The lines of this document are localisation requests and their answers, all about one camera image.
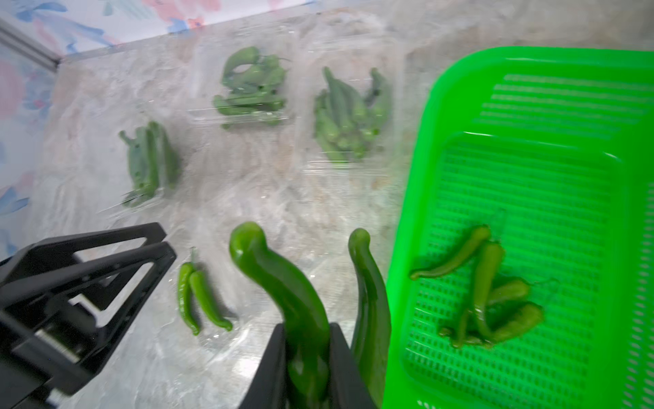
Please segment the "plastic wrap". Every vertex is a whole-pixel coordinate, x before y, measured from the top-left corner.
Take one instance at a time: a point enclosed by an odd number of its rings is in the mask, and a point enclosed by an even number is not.
[[[242,122],[274,126],[292,117],[289,89],[298,81],[295,51],[295,33],[286,25],[206,39],[192,64],[186,106],[190,122],[223,128]]]
[[[388,174],[400,142],[404,71],[397,40],[353,35],[310,44],[302,56],[299,167],[311,173]]]

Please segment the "curved green pepper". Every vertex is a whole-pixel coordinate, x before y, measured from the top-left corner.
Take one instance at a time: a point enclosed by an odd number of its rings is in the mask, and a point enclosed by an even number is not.
[[[216,302],[213,299],[213,295],[205,281],[202,271],[193,271],[188,278],[188,282],[191,286],[191,291],[193,291],[193,295],[198,299],[198,304],[200,304],[200,308],[202,308],[202,311],[204,311],[207,318],[220,328],[225,328],[227,331],[231,331],[233,325],[228,319],[223,318],[218,311]]]
[[[185,262],[179,268],[179,280],[177,281],[177,302],[179,305],[179,314],[182,316],[184,323],[191,329],[193,335],[200,333],[200,327],[191,314],[191,287],[188,279],[195,270],[193,263]]]
[[[488,226],[482,225],[475,227],[470,232],[470,237],[463,243],[461,248],[447,261],[438,267],[431,268],[429,270],[418,269],[413,270],[410,274],[412,280],[417,280],[418,278],[437,278],[443,277],[447,274],[450,274],[457,268],[459,268],[463,263],[465,263],[472,255],[477,251],[479,246],[491,238],[491,230]]]
[[[255,46],[242,48],[232,54],[225,62],[225,66],[222,70],[223,83],[226,78],[230,77],[230,75],[233,73],[232,71],[236,67],[245,64],[255,64],[257,61],[259,61],[259,57],[259,49]]]
[[[488,339],[491,344],[496,345],[522,336],[543,322],[544,319],[543,308],[533,302],[527,302],[518,308],[506,323],[497,328]]]
[[[474,272],[472,309],[477,329],[481,336],[487,340],[491,337],[492,332],[486,322],[486,305],[488,304],[492,281],[500,268],[504,253],[505,251],[499,243],[491,241],[484,243],[479,252],[479,263],[477,263]]]
[[[381,408],[390,344],[390,310],[386,287],[377,263],[370,254],[368,232],[362,228],[356,229],[350,235],[347,247],[359,287],[359,310],[350,349],[361,379],[377,407]]]
[[[524,300],[529,296],[529,292],[529,284],[524,282],[522,279],[513,279],[490,292],[486,307],[492,307],[507,301]],[[467,307],[461,313],[458,325],[456,326],[456,337],[452,338],[452,346],[454,348],[461,348],[463,345],[469,345],[468,338],[470,338],[470,334],[467,333],[467,329],[471,314],[471,307]]]
[[[330,329],[316,290],[290,261],[268,249],[266,235],[255,222],[233,230],[230,255],[272,297],[284,317],[291,406],[319,408],[329,380]]]

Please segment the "packaged green peppers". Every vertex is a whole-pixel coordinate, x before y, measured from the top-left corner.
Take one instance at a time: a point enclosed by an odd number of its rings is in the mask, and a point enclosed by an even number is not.
[[[279,111],[286,106],[286,98],[281,95],[286,69],[280,60],[276,54],[263,55],[255,46],[237,50],[227,59],[221,83],[228,91],[212,99],[212,106],[221,115],[233,116],[233,120],[226,118],[226,123],[279,123]]]
[[[181,174],[179,155],[160,123],[151,120],[134,133],[133,139],[124,130],[118,133],[127,145],[128,173],[133,186],[122,201],[126,207],[152,199],[161,188],[174,189]]]
[[[358,161],[375,146],[392,109],[392,87],[377,68],[370,70],[372,87],[363,97],[348,82],[322,68],[327,89],[315,99],[315,138],[334,166]]]

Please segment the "long thin chili pepper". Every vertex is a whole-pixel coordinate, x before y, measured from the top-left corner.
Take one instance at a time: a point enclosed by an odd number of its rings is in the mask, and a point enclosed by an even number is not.
[[[481,247],[479,263],[475,268],[472,290],[472,308],[477,329],[482,337],[489,339],[492,331],[486,322],[486,305],[492,281],[504,258],[504,248],[499,243],[487,242]]]
[[[204,311],[205,315],[209,320],[218,325],[220,328],[225,328],[228,331],[231,331],[233,328],[232,323],[223,318],[223,316],[218,311],[216,307],[216,301],[213,299],[211,290],[205,281],[202,271],[196,270],[191,273],[191,276],[188,279],[189,284],[191,284],[191,290],[193,295],[198,299],[198,304]]]
[[[544,319],[543,308],[533,302],[527,302],[518,308],[504,325],[497,328],[489,340],[491,344],[496,345],[522,336],[543,322]]]
[[[530,292],[529,284],[522,279],[512,279],[507,283],[494,288],[488,298],[486,307],[491,307],[507,301],[520,301],[527,298]],[[472,308],[467,307],[462,313],[456,327],[456,336],[452,339],[452,346],[460,348],[463,345],[470,345],[467,333],[468,321],[472,314]]]
[[[179,314],[182,316],[182,319],[186,325],[188,325],[188,328],[191,328],[193,335],[198,335],[200,333],[200,327],[198,326],[196,319],[193,318],[193,315],[191,314],[191,287],[188,284],[188,279],[193,270],[193,263],[190,262],[185,262],[179,268],[179,280],[177,281],[177,302],[179,304]]]
[[[485,241],[491,238],[491,230],[488,226],[477,226],[470,232],[470,237],[463,243],[461,248],[443,264],[429,270],[419,269],[411,272],[410,278],[437,278],[450,274],[463,263],[465,263],[477,251]]]

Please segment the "clear plastic container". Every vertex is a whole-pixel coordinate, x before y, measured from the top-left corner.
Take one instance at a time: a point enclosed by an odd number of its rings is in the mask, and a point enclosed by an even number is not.
[[[303,58],[299,166],[317,174],[348,169],[388,174],[400,141],[404,70],[397,40],[361,35],[313,43]],[[335,79],[331,85],[325,67]]]
[[[121,107],[98,118],[98,130],[84,149],[87,180],[102,183],[96,201],[98,213],[119,216],[142,209],[169,196],[183,173],[179,124],[157,115],[147,104]]]
[[[240,122],[277,125],[291,118],[295,51],[295,33],[286,25],[205,38],[193,61],[186,107],[191,124],[227,128]]]

